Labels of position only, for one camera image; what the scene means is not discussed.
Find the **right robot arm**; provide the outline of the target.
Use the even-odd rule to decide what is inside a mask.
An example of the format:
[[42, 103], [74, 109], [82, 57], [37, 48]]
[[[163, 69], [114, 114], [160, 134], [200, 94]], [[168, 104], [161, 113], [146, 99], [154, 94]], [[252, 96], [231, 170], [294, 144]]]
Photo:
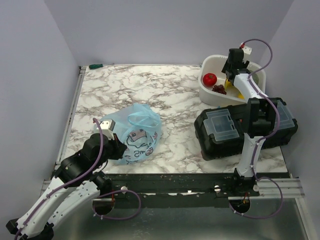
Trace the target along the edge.
[[246, 105], [241, 127], [244, 132], [244, 144], [240, 162], [234, 171], [234, 180], [230, 183], [230, 191], [241, 196], [252, 188], [257, 180], [256, 166], [262, 146], [267, 138], [278, 130], [275, 124], [280, 123], [277, 101], [266, 96], [254, 82], [253, 73], [248, 70], [249, 61], [244, 60], [242, 48], [231, 48], [222, 68], [226, 81], [239, 90]]

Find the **red fake tomato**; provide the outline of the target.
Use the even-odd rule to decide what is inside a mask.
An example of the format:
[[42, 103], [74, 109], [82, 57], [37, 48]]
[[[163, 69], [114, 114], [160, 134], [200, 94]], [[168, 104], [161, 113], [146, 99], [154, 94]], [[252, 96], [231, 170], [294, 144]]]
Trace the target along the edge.
[[202, 81], [206, 87], [213, 87], [217, 83], [218, 78], [214, 73], [207, 73], [203, 76]]

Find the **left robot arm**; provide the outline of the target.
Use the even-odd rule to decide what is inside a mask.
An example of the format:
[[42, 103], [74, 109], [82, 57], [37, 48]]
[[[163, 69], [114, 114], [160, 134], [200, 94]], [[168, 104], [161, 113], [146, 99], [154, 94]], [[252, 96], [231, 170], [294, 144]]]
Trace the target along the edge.
[[111, 179], [97, 169], [108, 160], [121, 159], [126, 149], [115, 134], [111, 139], [92, 134], [82, 149], [61, 162], [31, 209], [22, 217], [8, 221], [8, 231], [17, 240], [52, 239], [55, 229], [79, 207], [110, 194]]

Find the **blue plastic bag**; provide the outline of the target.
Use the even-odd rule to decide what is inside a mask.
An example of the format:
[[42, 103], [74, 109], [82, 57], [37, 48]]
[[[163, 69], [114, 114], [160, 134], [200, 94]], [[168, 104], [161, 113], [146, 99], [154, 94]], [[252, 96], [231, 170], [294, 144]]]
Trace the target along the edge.
[[122, 159], [115, 165], [143, 162], [155, 151], [162, 134], [162, 120], [148, 104], [134, 103], [103, 116], [100, 121], [113, 120], [119, 141], [127, 146]]

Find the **dark red fake fruit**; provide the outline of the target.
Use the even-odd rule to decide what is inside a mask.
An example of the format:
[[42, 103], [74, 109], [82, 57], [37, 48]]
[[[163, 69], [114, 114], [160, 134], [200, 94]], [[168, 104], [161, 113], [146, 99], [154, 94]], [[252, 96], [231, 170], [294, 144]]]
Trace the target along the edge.
[[212, 91], [215, 92], [215, 93], [223, 94], [223, 95], [227, 94], [227, 92], [225, 90], [225, 87], [222, 84], [214, 85], [213, 88], [212, 88]]

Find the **yellow fake lemon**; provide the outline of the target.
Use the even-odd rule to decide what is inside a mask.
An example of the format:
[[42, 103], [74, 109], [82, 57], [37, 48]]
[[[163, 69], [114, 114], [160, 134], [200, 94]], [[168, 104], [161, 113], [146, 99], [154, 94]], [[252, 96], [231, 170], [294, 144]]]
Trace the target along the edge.
[[245, 99], [244, 96], [243, 96], [241, 93], [239, 93], [239, 94], [237, 95], [237, 97], [238, 97], [239, 99], [243, 99], [243, 100]]

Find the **green fake melon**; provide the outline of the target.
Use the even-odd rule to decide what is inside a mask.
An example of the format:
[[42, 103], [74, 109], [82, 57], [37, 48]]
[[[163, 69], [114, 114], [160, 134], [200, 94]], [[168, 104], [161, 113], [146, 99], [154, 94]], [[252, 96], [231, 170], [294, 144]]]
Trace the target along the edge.
[[259, 84], [259, 77], [258, 77], [257, 73], [253, 73], [251, 76], [252, 76], [252, 80], [254, 81], [254, 83], [256, 85], [258, 85]]

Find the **yellow fake banana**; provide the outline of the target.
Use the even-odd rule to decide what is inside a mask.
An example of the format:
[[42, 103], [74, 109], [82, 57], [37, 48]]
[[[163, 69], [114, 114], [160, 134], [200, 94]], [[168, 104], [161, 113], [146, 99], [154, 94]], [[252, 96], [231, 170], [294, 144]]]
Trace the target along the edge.
[[228, 88], [232, 87], [232, 82], [229, 81], [229, 79], [226, 79], [224, 82], [224, 90], [226, 91]]

